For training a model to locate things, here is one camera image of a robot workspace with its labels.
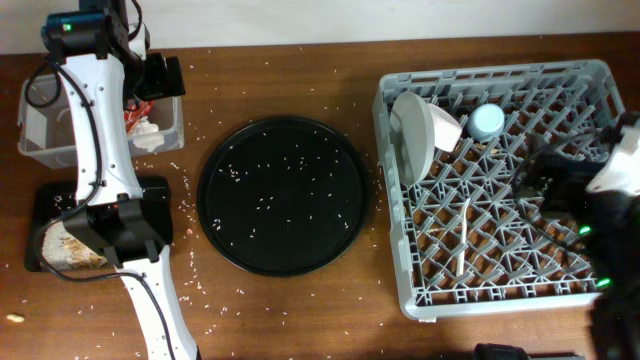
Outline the red snack wrapper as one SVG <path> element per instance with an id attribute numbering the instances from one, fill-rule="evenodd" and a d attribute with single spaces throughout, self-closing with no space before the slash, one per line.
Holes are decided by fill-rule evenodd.
<path id="1" fill-rule="evenodd" d="M 144 117 L 148 116 L 154 106 L 153 101 L 140 101 L 124 110 L 125 127 L 130 134 L 135 125 Z"/>

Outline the white tissue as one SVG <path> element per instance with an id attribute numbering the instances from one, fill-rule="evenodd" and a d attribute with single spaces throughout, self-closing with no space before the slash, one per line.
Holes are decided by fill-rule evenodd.
<path id="1" fill-rule="evenodd" d="M 164 144 L 164 136 L 160 134 L 159 126 L 150 123 L 147 117 L 137 121 L 130 133 L 133 144 L 147 152 L 154 152 L 155 149 Z"/>

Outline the light blue cup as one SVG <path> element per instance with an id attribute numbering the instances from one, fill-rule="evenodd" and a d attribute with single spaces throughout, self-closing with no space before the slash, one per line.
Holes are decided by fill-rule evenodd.
<path id="1" fill-rule="evenodd" d="M 478 142 L 499 136 L 505 127 L 505 113 L 495 104 L 483 104 L 475 109 L 466 124 L 469 135 Z"/>

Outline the pink bowl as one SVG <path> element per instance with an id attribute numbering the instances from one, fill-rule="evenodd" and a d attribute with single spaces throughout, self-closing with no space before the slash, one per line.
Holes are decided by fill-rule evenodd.
<path id="1" fill-rule="evenodd" d="M 460 123 L 444 109 L 428 104 L 431 113 L 435 147 L 446 152 L 452 152 L 461 137 L 462 127 Z"/>

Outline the white plastic fork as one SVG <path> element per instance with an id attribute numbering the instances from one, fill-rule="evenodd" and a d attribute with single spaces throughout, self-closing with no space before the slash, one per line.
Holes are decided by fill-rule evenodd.
<path id="1" fill-rule="evenodd" d="M 462 246 L 458 256 L 457 256 L 457 265 L 456 265 L 456 276 L 460 277 L 464 274 L 464 268 L 465 268 L 465 251 L 466 251 L 466 242 L 467 242 L 467 232 L 468 232 L 468 225 L 467 225 L 467 212 L 468 212 L 468 207 L 470 205 L 471 199 L 468 198 L 465 200 L 462 208 L 461 208 L 461 216 L 462 216 L 462 222 L 461 222 L 461 235 L 460 235 L 460 244 Z"/>

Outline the grey plate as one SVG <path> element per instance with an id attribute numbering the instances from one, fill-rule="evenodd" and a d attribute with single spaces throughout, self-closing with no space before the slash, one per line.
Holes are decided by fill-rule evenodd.
<path id="1" fill-rule="evenodd" d="M 391 125 L 400 182 L 413 186 L 430 171 L 435 153 L 435 130 L 426 101 L 405 91 L 391 109 Z"/>

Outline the rice and peanut waste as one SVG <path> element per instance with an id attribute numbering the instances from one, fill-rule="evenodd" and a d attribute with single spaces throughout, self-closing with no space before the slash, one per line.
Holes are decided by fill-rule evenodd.
<path id="1" fill-rule="evenodd" d="M 105 257 L 72 236 L 61 222 L 46 230 L 42 253 L 47 262 L 59 271 L 100 268 L 107 264 Z"/>

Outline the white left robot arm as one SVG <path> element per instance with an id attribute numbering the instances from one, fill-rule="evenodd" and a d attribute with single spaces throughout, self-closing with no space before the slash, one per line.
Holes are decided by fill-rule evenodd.
<path id="1" fill-rule="evenodd" d="M 173 224 L 167 200 L 148 197 L 129 151 L 128 104 L 184 95 L 177 58 L 150 53 L 143 23 L 129 27 L 124 1 L 82 1 L 48 15 L 41 30 L 46 67 L 70 106 L 77 155 L 76 204 L 44 224 L 67 232 L 114 267 L 125 284 L 151 359 L 198 359 L 170 271 Z"/>

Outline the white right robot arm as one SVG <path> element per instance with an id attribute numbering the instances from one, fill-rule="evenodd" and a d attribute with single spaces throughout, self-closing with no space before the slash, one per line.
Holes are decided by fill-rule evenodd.
<path id="1" fill-rule="evenodd" d="M 515 170 L 514 197 L 539 192 L 545 218 L 570 216 L 576 240 L 561 243 L 588 258 L 601 294 L 590 312 L 600 359 L 639 356 L 639 114 L 614 126 L 530 149 Z"/>

